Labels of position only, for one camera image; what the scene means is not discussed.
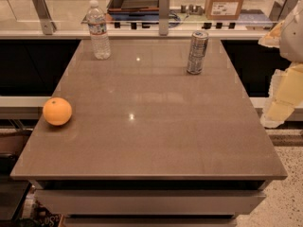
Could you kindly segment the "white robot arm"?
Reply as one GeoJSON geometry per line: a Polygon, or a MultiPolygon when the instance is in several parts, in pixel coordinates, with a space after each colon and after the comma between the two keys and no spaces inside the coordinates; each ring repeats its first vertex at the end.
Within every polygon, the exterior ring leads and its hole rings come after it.
{"type": "Polygon", "coordinates": [[[258,44],[278,48],[279,55],[291,63],[285,70],[275,70],[262,109],[262,126],[276,128],[303,101],[303,1],[299,1],[283,21],[260,38],[258,44]]]}

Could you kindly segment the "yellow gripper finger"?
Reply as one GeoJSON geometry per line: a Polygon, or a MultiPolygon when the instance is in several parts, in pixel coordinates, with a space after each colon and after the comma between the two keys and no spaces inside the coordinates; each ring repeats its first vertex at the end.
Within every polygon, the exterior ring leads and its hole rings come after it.
{"type": "Polygon", "coordinates": [[[265,47],[279,48],[279,40],[284,22],[281,21],[275,25],[266,35],[258,40],[258,44],[265,47]]]}
{"type": "Polygon", "coordinates": [[[270,129],[280,126],[302,101],[303,64],[292,62],[286,70],[276,69],[262,109],[262,126],[270,129]]]}

